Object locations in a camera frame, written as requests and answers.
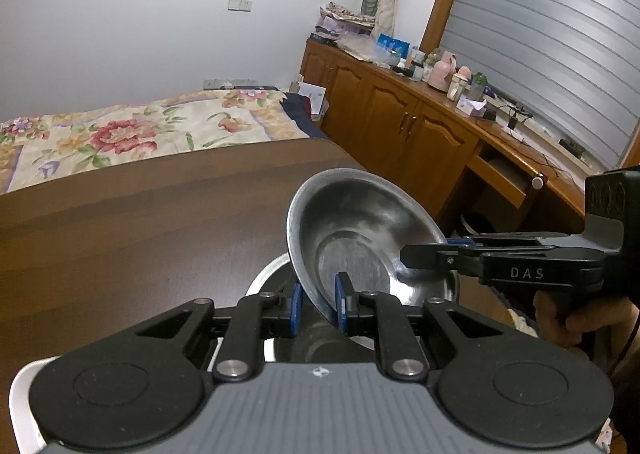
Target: metal bowl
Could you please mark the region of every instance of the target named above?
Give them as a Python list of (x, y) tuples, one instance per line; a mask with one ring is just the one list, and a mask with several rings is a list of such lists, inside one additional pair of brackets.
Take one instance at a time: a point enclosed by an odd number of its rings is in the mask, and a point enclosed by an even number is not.
[(433, 219), (399, 187), (357, 169), (330, 169), (309, 178), (287, 214), (293, 269), (316, 309), (336, 321), (334, 278), (347, 272), (356, 291), (385, 291), (403, 304), (428, 297), (456, 301), (458, 277), (406, 268), (400, 250), (446, 243)]

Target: pink thermos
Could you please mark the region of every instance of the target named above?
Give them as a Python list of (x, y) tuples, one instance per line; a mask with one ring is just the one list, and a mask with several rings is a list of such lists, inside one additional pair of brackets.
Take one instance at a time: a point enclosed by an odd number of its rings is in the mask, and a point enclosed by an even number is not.
[(440, 91), (448, 91), (449, 83), (456, 72), (456, 56), (451, 52), (444, 52), (442, 59), (433, 65), (428, 84)]

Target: cabinet handle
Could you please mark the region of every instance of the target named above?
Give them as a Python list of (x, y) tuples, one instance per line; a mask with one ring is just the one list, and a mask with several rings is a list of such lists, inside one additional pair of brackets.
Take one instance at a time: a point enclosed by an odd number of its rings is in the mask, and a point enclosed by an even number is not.
[(407, 131), (406, 131), (406, 136), (407, 137), (411, 134), (411, 130), (414, 129), (414, 124), (415, 124), (415, 121), (417, 121), (417, 120), (418, 120), (418, 117), (413, 117), (411, 119), (411, 122), (409, 122), (409, 129), (407, 129)]
[(402, 129), (404, 128), (404, 123), (406, 122), (406, 118), (409, 116), (407, 111), (404, 112), (402, 116), (402, 120), (400, 121), (400, 126), (398, 127), (398, 133), (402, 133)]

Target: jar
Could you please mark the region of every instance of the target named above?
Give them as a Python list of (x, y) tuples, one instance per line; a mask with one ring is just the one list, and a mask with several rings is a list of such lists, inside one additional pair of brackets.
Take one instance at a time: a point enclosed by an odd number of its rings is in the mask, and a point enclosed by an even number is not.
[(467, 84), (468, 81), (464, 75), (460, 73), (454, 74), (449, 85), (449, 91), (447, 91), (447, 98), (453, 102), (458, 102), (465, 92)]
[(418, 55), (418, 52), (419, 52), (418, 47), (412, 46), (411, 51), (409, 52), (409, 55), (406, 57), (407, 68), (410, 68), (411, 66), (414, 65), (415, 57)]
[(466, 98), (476, 101), (481, 100), (482, 95), (484, 94), (484, 88), (486, 88), (487, 84), (489, 84), (487, 78), (482, 75), (482, 73), (476, 73), (473, 81), (471, 82), (469, 93), (466, 94)]
[(422, 75), (424, 74), (424, 67), (419, 63), (415, 63), (414, 68), (414, 76), (410, 77), (411, 80), (415, 80), (416, 82), (422, 79)]
[(424, 59), (426, 58), (426, 54), (424, 52), (421, 52), (420, 50), (418, 50), (418, 52), (416, 52), (415, 54), (415, 62), (419, 62), (420, 64), (424, 65)]

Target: cabinet door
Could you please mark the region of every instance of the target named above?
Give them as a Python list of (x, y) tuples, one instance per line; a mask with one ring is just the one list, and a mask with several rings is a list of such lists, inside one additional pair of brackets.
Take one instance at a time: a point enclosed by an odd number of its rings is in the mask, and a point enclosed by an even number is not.
[(418, 101), (411, 94), (375, 78), (364, 89), (362, 111), (351, 156), (367, 171), (389, 179), (402, 153), (404, 135)]
[(322, 131), (347, 153), (353, 151), (351, 138), (362, 106), (364, 70), (339, 60), (332, 71), (327, 90), (329, 109), (322, 120)]
[(426, 104), (420, 104), (416, 114), (393, 180), (437, 219), (478, 138)]
[(326, 86), (331, 69), (331, 55), (321, 46), (306, 44), (305, 57), (300, 67), (300, 75), (308, 84)]

